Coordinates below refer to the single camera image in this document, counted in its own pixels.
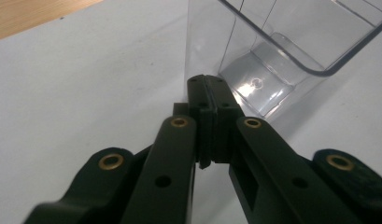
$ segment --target transparent plastic box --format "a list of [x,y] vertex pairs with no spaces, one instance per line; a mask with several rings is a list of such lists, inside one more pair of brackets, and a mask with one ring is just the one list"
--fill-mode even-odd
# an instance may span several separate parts
[[274,119],[382,31],[382,0],[190,0],[185,78],[223,77]]

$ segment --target black mechanical arm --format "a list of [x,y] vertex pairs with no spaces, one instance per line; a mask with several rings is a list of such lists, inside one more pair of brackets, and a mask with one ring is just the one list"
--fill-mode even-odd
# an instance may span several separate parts
[[97,152],[25,223],[191,223],[195,163],[212,161],[230,163],[248,223],[382,223],[382,178],[361,161],[334,149],[302,158],[266,121],[244,117],[219,77],[189,79],[188,95],[151,147]]

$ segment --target screw hole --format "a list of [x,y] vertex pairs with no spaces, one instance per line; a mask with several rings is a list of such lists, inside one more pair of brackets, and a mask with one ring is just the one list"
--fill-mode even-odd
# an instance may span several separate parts
[[174,127],[182,128],[188,125],[188,121],[185,119],[172,119],[171,125]]
[[101,158],[98,162],[98,166],[102,170],[114,170],[123,164],[123,157],[120,154],[113,153],[108,154]]
[[262,125],[257,119],[246,119],[244,122],[249,128],[259,128]]
[[327,162],[336,169],[343,171],[351,171],[354,168],[354,163],[351,160],[340,155],[327,156]]
[[292,184],[299,189],[307,189],[307,187],[309,187],[309,184],[300,177],[293,178]]
[[161,175],[156,178],[155,185],[159,188],[167,188],[171,185],[171,178],[167,175]]

